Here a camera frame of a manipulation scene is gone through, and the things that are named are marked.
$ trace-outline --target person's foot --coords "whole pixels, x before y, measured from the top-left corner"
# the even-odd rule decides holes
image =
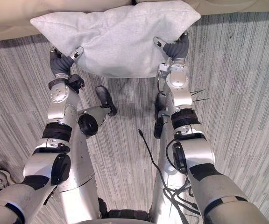
[[[12,184],[15,184],[15,182],[12,180],[10,173],[6,170],[0,169],[0,190]]]
[[[102,85],[97,86],[95,91],[98,99],[101,102],[101,106],[105,108],[109,107],[111,109],[111,112],[109,112],[108,115],[110,117],[115,116],[117,113],[117,108],[115,107],[112,97],[106,87]]]

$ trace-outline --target floor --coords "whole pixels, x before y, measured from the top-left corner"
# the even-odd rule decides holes
[[[205,89],[194,99],[210,98],[195,107],[216,168],[269,219],[269,13],[202,16],[189,33],[190,89]],[[42,35],[0,42],[0,167],[17,182],[47,120],[50,47]],[[137,129],[144,131],[157,160],[156,79],[109,79],[76,66],[73,72],[85,80],[79,108],[96,105],[94,88],[103,84],[119,110],[88,140],[99,195],[110,209],[148,210],[155,169]],[[64,223],[59,201],[56,194],[33,224]]]

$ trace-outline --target person's leg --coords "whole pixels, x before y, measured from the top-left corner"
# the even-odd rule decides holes
[[[12,184],[15,184],[15,182],[10,173],[4,169],[0,169],[0,191]]]

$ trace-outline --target sofa cushion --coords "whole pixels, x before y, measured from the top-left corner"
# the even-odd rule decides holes
[[[190,5],[178,0],[144,2],[104,13],[52,13],[31,23],[66,56],[82,46],[77,64],[83,70],[126,78],[155,77],[164,58],[153,37],[174,41],[199,18]]]

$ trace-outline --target screw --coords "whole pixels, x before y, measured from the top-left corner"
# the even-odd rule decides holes
[[[183,129],[182,129],[182,131],[181,131],[181,134],[186,134],[186,133],[188,133],[188,131],[189,131],[189,127],[188,126],[184,126]]]

